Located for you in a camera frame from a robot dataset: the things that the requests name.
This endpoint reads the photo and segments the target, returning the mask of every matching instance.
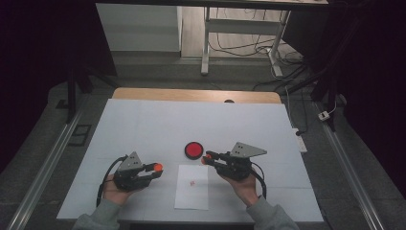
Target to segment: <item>red button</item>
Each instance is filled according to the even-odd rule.
[[[191,160],[196,160],[203,155],[203,146],[198,142],[190,142],[185,146],[185,154]]]

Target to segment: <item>white wall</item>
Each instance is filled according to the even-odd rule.
[[[97,4],[111,51],[181,50],[180,7]]]

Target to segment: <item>human hand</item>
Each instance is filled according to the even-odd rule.
[[[107,179],[106,179],[107,182],[104,182],[102,197],[105,199],[108,199],[110,201],[113,201],[114,203],[116,203],[118,205],[123,206],[132,194],[143,190],[143,189],[141,189],[141,190],[136,190],[136,191],[131,191],[131,192],[119,190],[113,181],[113,177],[114,177],[114,174],[110,174],[109,176],[107,176]]]
[[[242,202],[247,205],[247,207],[255,204],[258,201],[256,189],[257,180],[252,174],[240,181],[236,181],[223,175],[221,175],[221,177],[231,184],[234,192],[242,200]]]

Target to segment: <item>white paper sheet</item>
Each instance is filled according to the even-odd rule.
[[[179,166],[175,209],[209,210],[207,174],[207,166]]]

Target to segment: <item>table surface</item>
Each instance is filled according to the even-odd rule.
[[[235,103],[224,103],[225,100]],[[267,150],[267,154],[252,161],[261,165],[267,175],[269,202],[282,205],[296,221],[323,221],[278,94],[148,88],[115,91],[58,218],[75,219],[80,213],[93,212],[92,197],[100,175],[117,157],[136,150],[144,163],[162,163],[164,174],[151,182],[147,192],[131,197],[120,219],[252,222],[243,203],[212,167],[208,168],[210,211],[173,209],[178,167],[200,165],[200,161],[180,154],[190,141],[198,141],[205,150],[217,152],[231,150],[237,141]]]

